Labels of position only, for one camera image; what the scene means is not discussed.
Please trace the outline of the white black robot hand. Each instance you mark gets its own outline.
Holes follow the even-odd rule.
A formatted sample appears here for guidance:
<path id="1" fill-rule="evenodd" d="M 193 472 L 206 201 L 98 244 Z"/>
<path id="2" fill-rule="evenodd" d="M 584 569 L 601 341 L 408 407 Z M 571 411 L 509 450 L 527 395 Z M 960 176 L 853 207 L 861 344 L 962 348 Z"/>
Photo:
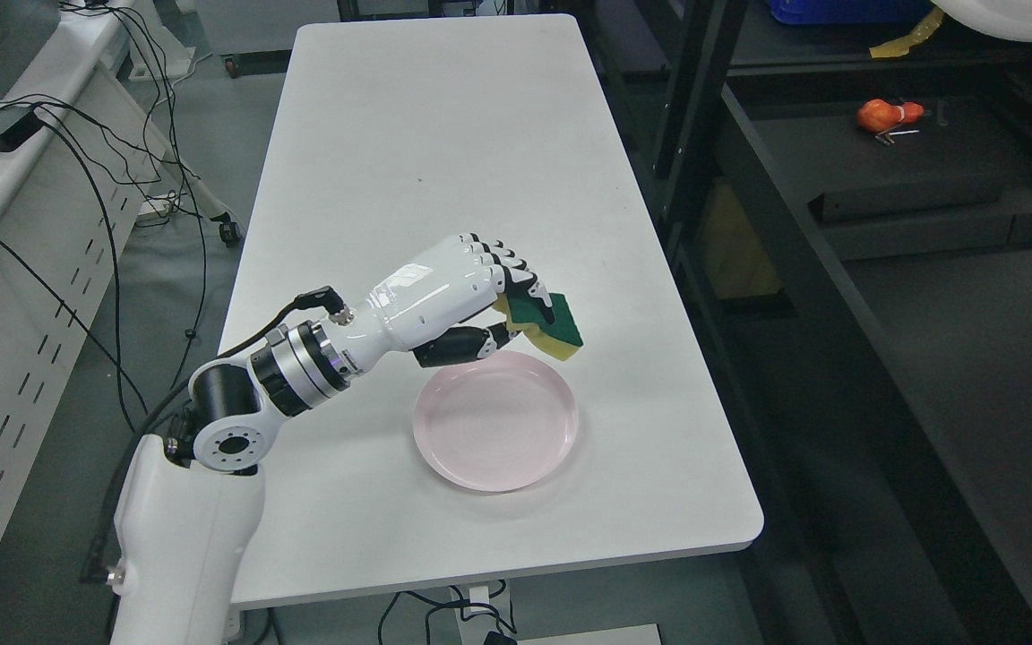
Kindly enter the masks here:
<path id="1" fill-rule="evenodd" d="M 412 352 L 422 366 L 477 362 L 515 336 L 499 325 L 466 325 L 499 297 L 525 297 L 545 322 L 555 323 L 550 293 L 527 261 L 503 241 L 462 233 L 430 246 L 373 286 L 348 325 L 328 323 L 324 329 L 359 373 L 391 352 Z"/>

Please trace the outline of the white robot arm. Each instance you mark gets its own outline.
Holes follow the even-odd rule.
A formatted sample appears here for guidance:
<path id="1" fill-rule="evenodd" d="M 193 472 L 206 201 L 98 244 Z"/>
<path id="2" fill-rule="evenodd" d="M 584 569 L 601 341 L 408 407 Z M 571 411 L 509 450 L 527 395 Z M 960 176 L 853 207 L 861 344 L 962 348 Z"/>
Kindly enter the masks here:
<path id="1" fill-rule="evenodd" d="M 340 395 L 360 370 L 328 327 L 353 311 L 279 325 L 253 354 L 214 359 L 190 376 L 198 429 L 168 448 L 141 438 L 120 491 L 114 644 L 219 644 L 232 592 L 261 522 L 261 460 L 293 416 Z"/>

